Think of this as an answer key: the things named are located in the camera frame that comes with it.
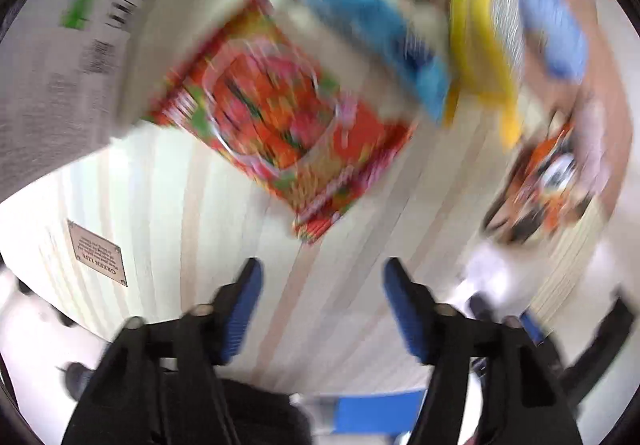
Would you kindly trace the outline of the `orange panda snack packet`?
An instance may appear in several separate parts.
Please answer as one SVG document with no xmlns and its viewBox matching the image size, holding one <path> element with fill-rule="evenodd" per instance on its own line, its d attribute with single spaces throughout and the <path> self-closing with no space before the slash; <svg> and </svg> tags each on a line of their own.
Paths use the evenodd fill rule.
<svg viewBox="0 0 640 445">
<path fill-rule="evenodd" d="M 579 184 L 575 129 L 566 121 L 518 153 L 480 234 L 502 246 L 534 246 L 584 216 L 592 196 Z"/>
</svg>

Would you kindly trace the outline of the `lilac cloth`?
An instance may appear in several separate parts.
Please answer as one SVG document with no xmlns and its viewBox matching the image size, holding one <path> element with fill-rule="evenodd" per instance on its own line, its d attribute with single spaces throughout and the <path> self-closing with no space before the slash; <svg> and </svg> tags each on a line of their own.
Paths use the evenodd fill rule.
<svg viewBox="0 0 640 445">
<path fill-rule="evenodd" d="M 608 132 L 608 112 L 589 91 L 578 91 L 570 119 L 579 191 L 597 199 L 605 215 L 611 217 L 626 172 L 627 147 Z"/>
</svg>

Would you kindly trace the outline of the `red snack packet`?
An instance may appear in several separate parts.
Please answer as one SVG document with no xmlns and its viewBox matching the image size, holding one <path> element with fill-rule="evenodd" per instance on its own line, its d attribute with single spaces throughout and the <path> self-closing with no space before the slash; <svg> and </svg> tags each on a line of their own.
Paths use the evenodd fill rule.
<svg viewBox="0 0 640 445">
<path fill-rule="evenodd" d="M 191 133 L 294 213 L 314 243 L 382 176 L 410 140 L 277 26 L 269 0 L 245 0 L 166 79 L 146 115 Z"/>
</svg>

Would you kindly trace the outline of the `yellow silver scrubber roll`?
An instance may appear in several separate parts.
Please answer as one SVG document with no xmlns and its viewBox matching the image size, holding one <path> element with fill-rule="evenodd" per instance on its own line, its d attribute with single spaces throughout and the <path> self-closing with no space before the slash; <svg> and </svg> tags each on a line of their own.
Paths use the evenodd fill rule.
<svg viewBox="0 0 640 445">
<path fill-rule="evenodd" d="M 520 0 L 450 0 L 449 45 L 459 94 L 497 114 L 504 146 L 518 144 L 525 50 Z"/>
</svg>

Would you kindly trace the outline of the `long blue snack packet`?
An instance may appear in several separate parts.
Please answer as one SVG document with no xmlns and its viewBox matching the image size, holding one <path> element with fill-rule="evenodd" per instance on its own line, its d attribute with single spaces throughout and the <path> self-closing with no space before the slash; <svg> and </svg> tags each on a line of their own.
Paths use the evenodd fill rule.
<svg viewBox="0 0 640 445">
<path fill-rule="evenodd" d="M 444 12 L 412 0 L 300 0 L 322 20 L 376 56 L 436 122 L 451 86 Z"/>
</svg>

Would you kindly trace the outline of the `blue tissue pack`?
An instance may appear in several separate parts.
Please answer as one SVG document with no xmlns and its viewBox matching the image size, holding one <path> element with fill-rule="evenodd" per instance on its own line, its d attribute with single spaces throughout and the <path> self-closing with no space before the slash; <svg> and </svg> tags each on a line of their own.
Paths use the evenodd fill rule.
<svg viewBox="0 0 640 445">
<path fill-rule="evenodd" d="M 585 78 L 587 37 L 565 0 L 520 0 L 526 35 L 532 39 L 546 72 L 553 78 L 581 83 Z"/>
</svg>

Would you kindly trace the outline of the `white soft bag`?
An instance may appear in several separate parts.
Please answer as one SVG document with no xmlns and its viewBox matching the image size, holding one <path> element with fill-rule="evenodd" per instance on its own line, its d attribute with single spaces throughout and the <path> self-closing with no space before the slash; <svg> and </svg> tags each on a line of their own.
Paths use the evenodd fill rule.
<svg viewBox="0 0 640 445">
<path fill-rule="evenodd" d="M 481 293 L 498 319 L 523 312 L 544 275 L 534 250 L 503 247 L 491 240 L 473 240 L 456 265 L 457 283 L 450 290 L 448 302 L 470 315 L 469 298 Z"/>
</svg>

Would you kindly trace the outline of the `pink striped cat mat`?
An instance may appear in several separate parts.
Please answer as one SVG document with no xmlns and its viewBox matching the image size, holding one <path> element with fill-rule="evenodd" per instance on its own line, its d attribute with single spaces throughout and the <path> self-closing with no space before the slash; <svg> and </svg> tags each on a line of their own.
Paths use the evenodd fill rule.
<svg viewBox="0 0 640 445">
<path fill-rule="evenodd" d="M 281 200 L 191 135 L 140 117 L 168 69 L 240 0 L 145 0 L 131 29 L 117 130 L 107 145 L 35 180 L 1 205 L 1 253 L 13 274 L 77 325 L 110 339 L 131 316 L 165 321 L 205 301 L 248 257 L 265 286 L 228 376 L 270 390 L 373 393 L 424 378 L 393 332 L 381 269 L 399 257 L 448 300 L 457 261 L 511 156 L 488 113 L 464 103 L 436 127 L 373 58 L 292 0 L 272 0 L 282 29 L 385 117 L 416 121 L 399 158 L 317 243 L 292 231 Z M 631 146 L 623 81 L 592 0 L 568 0 L 594 42 L 587 87 Z M 526 246 L 542 264 L 529 305 L 566 321 L 608 219 L 598 201 L 574 227 Z"/>
</svg>

